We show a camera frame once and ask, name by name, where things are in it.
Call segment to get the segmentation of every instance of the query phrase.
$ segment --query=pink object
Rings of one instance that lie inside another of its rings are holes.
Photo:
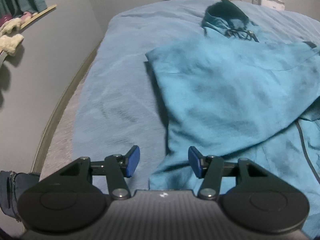
[[[12,20],[11,14],[6,14],[0,19],[0,26],[2,26],[5,22]]]
[[[25,22],[31,17],[32,17],[32,14],[30,12],[24,12],[23,15],[20,17],[20,19],[22,20],[22,22]]]

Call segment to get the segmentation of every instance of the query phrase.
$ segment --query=white fluffy toy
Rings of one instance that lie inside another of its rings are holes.
[[[11,34],[12,31],[18,32],[21,28],[21,24],[21,19],[15,18],[5,22],[0,27],[0,50],[5,51],[11,56],[15,54],[16,48],[23,41],[23,36],[19,33],[11,36],[5,34]]]

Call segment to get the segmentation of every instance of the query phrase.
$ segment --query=blue bedsheet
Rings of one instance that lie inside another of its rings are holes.
[[[150,188],[198,192],[202,180],[188,166],[190,146],[231,162],[246,157],[309,198],[304,230],[312,238],[320,235],[320,166],[313,162],[310,168],[293,123],[301,114],[308,123],[308,116],[320,114],[319,104],[309,108],[320,96],[320,46],[269,40],[228,0],[208,8],[203,26],[206,35],[147,53],[169,115],[170,149]],[[240,39],[239,32],[227,38],[230,28],[251,31],[259,42]],[[320,129],[304,128],[304,136],[320,137]],[[307,152],[311,159],[320,156]],[[234,186],[224,182],[222,192]]]
[[[107,155],[123,154],[137,144],[141,149],[141,160],[128,184],[132,191],[148,188],[148,178],[168,151],[165,128],[168,119],[149,71],[150,66],[146,63],[145,53],[173,40],[203,35],[201,21],[204,12],[217,1],[166,1],[121,13],[111,20],[81,94],[74,130],[73,159],[90,156],[94,161],[103,160]],[[320,23],[316,20],[298,13],[278,12],[245,2],[235,4],[264,30],[269,39],[285,43],[312,41],[320,44]],[[304,130],[315,131],[308,134],[305,141],[310,153],[314,152],[313,162],[317,162],[316,156],[320,150],[317,122],[300,120],[300,124]],[[292,158],[300,158],[297,154],[301,147],[299,135],[292,132],[292,136],[298,136],[297,139],[293,145],[282,144],[275,156],[284,160],[277,162],[276,167],[270,166],[270,169],[295,185],[291,174],[283,174],[287,170],[288,159],[281,155],[283,151],[290,151]],[[274,137],[269,141],[277,143],[277,139]],[[265,147],[272,148],[272,145],[261,146],[261,149],[266,150]],[[189,167],[184,169],[192,175]],[[300,176],[310,178],[307,172]],[[94,178],[93,183],[107,192],[105,178]],[[315,203],[319,200],[318,189],[315,187],[307,196]],[[309,220],[316,220],[316,214],[311,213]],[[306,231],[310,231],[308,227],[313,225],[307,223]]]

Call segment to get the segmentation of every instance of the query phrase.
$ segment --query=blue blanket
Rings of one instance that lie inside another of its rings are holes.
[[[146,54],[169,117],[169,152],[150,188],[198,191],[202,180],[188,166],[190,146],[227,161],[247,157],[307,196],[303,230],[320,235],[320,47],[275,41],[228,0],[207,8],[202,26],[204,35]],[[222,193],[234,185],[223,181]]]

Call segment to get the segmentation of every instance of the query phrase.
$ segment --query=screw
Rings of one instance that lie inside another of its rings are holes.
[[[205,160],[207,163],[211,163],[215,157],[216,156],[214,156],[214,155],[208,155],[205,157]]]
[[[212,188],[203,188],[200,190],[198,196],[204,200],[213,200],[216,198],[217,192]]]
[[[124,200],[129,197],[129,192],[124,188],[116,188],[112,191],[112,195],[116,200]]]

